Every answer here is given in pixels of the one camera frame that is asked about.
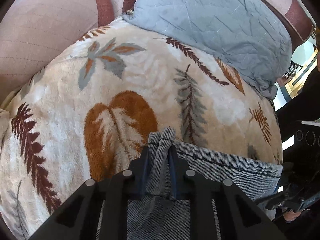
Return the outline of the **grey denim pants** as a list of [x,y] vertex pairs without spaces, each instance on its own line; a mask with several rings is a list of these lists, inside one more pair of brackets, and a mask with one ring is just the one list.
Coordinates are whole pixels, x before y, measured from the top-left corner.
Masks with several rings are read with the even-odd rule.
[[189,201],[175,200],[170,193],[167,161],[170,146],[176,147],[177,155],[191,169],[213,181],[230,179],[251,200],[273,194],[282,172],[282,166],[277,164],[180,142],[171,127],[145,135],[131,132],[125,139],[128,150],[116,136],[106,135],[103,130],[96,132],[96,136],[96,141],[88,142],[86,148],[91,176],[98,181],[127,169],[129,162],[140,156],[144,145],[150,149],[146,196],[141,201],[129,202],[129,239],[189,239]]

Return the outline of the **leaf pattern fleece blanket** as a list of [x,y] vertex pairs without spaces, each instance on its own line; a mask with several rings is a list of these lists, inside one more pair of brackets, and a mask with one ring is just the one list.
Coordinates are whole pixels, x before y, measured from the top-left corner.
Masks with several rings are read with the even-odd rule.
[[[67,62],[73,64],[72,70],[81,65],[76,81],[82,93],[98,83],[95,75],[107,85],[107,96],[85,100],[74,96],[70,103],[58,95],[50,103],[48,95],[40,99],[36,88],[25,86],[8,105],[1,104],[1,218],[15,239],[29,239],[92,178],[86,146],[96,141],[100,130],[116,136],[128,150],[125,139],[131,132],[145,135],[171,127],[180,142],[281,165],[280,130],[272,103],[235,69],[204,51],[121,19],[102,29],[111,36],[105,44],[98,41],[102,36],[93,34],[85,55],[69,54],[73,60]],[[152,74],[160,76],[160,70],[174,81],[177,105],[148,102],[129,85],[146,87],[143,53]],[[163,60],[158,67],[154,56]],[[34,75],[34,86],[49,70],[58,70],[53,63],[42,69],[44,74]]]

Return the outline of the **grey blue quilted pillow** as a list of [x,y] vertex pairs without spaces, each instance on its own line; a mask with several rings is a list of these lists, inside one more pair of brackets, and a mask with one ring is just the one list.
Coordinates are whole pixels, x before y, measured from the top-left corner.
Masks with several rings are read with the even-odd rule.
[[123,18],[221,59],[269,99],[291,62],[291,37],[261,0],[136,0]]

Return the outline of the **pink padded headboard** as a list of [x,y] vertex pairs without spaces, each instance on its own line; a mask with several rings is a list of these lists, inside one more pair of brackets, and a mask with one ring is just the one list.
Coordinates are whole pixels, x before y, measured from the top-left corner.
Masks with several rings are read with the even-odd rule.
[[[134,7],[136,0],[118,0],[122,3],[122,10],[127,11]],[[253,0],[257,2],[257,9],[271,11],[271,16],[275,18],[275,25],[284,26],[285,33],[289,33],[292,49],[302,44],[304,37],[311,35],[311,20],[308,18],[303,7],[297,0]],[[54,103],[54,96],[60,95],[60,99],[102,99],[107,96],[108,87],[99,77],[93,81],[98,83],[89,85],[84,93],[80,91],[76,79],[79,76],[81,65],[75,64],[76,70],[72,70],[73,64],[67,61],[73,60],[76,53],[84,56],[89,45],[93,42],[93,34],[98,34],[98,38],[105,44],[107,26],[115,19],[114,4],[116,0],[21,0],[13,5],[1,21],[1,103],[8,105],[12,98],[21,88],[36,88],[35,96],[46,99]],[[139,87],[134,83],[133,88],[137,92],[142,92],[148,102],[155,101],[159,105],[165,103],[167,106],[177,105],[177,86],[174,81],[170,81],[169,76],[158,71],[152,74],[149,71],[151,64],[146,56],[142,54],[142,63],[147,73],[146,80],[142,79]],[[158,67],[162,61],[155,56],[152,57],[155,66]],[[54,61],[54,66],[58,70],[49,70],[44,81],[34,86],[33,77],[40,74],[48,64]]]

